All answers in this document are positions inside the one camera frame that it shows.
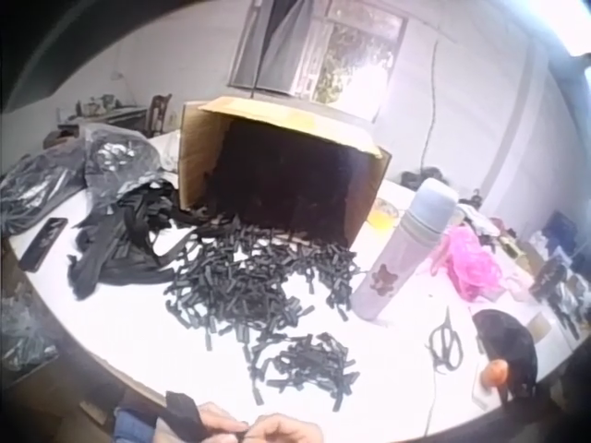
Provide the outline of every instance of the curtain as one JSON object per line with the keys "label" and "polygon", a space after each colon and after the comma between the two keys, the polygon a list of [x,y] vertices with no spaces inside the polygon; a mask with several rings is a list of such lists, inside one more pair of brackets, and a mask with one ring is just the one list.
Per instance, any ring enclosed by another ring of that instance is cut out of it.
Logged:
{"label": "curtain", "polygon": [[[273,0],[263,0],[257,16],[249,18],[242,54],[230,84],[252,88],[262,54],[257,89],[289,94],[296,83],[306,46],[314,0],[295,0],[294,5],[288,10],[283,8],[283,12],[273,11],[273,3]],[[273,20],[277,15],[271,16],[272,12],[286,12],[286,15],[277,23]]]}

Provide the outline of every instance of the window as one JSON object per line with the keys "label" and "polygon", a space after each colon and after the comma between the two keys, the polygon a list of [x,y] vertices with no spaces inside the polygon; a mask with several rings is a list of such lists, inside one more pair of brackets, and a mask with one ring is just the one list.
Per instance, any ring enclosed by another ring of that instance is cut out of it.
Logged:
{"label": "window", "polygon": [[404,20],[361,0],[255,0],[230,85],[287,94],[371,120]]}

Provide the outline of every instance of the open cardboard box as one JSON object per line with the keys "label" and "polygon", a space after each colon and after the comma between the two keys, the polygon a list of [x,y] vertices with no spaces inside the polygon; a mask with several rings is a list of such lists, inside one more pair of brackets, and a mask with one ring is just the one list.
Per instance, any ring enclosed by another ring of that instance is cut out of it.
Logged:
{"label": "open cardboard box", "polygon": [[[265,145],[262,155],[259,152],[261,145]],[[276,155],[278,150],[283,150],[283,157]],[[224,162],[228,151],[237,151],[240,162],[236,159],[232,162],[241,163],[242,167],[236,173],[241,175],[244,185],[235,186],[236,193],[250,186],[252,180],[261,181],[259,175],[269,176],[262,180],[262,188],[276,189],[277,195],[260,204],[264,207],[260,208],[263,212],[291,204],[290,198],[294,196],[306,195],[314,200],[316,194],[324,193],[326,197],[328,193],[330,199],[332,188],[337,189],[331,174],[337,174],[337,181],[344,180],[341,183],[344,192],[342,198],[334,199],[340,200],[343,210],[335,215],[340,220],[331,222],[334,222],[335,230],[342,230],[343,242],[347,246],[354,242],[366,220],[391,158],[373,143],[365,130],[306,111],[235,97],[220,97],[207,103],[188,102],[183,112],[178,160],[182,209],[189,209],[202,200],[211,185],[206,177],[217,174],[216,165]],[[340,165],[331,164],[331,156],[340,159]],[[271,163],[272,167],[261,172],[259,164],[275,157],[277,163]],[[291,168],[286,162],[297,164],[297,168]],[[335,172],[337,168],[341,168],[338,173]],[[309,175],[317,180],[314,192],[304,189],[309,186]],[[303,206],[303,209],[293,208],[293,211],[313,210],[322,203]],[[320,219],[324,218],[317,215],[317,219],[308,221],[308,224],[322,223]],[[296,232],[306,230],[300,228],[302,226],[290,226]]]}

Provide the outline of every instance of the black bag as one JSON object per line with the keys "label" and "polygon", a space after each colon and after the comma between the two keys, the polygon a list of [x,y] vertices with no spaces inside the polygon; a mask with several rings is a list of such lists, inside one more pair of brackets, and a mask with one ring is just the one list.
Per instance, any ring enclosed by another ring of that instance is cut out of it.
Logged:
{"label": "black bag", "polygon": [[503,404],[507,402],[507,389],[517,400],[535,397],[537,354],[529,330],[514,317],[494,309],[480,311],[472,319],[488,358],[509,364],[507,387],[499,389]]}

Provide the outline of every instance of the cardboard box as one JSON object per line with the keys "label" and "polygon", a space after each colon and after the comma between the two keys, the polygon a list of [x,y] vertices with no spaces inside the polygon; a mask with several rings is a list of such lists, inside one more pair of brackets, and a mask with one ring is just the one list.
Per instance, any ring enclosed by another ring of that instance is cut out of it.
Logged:
{"label": "cardboard box", "polygon": [[[216,199],[222,205],[236,196],[248,200],[238,211],[246,222],[262,219],[269,227],[310,234],[330,219],[322,232],[342,230],[349,246],[390,158],[365,130],[313,113],[233,97],[188,102],[178,161],[180,204],[193,207],[212,189],[223,189],[221,182],[235,180],[231,191],[216,191]],[[264,196],[247,196],[247,188]]]}

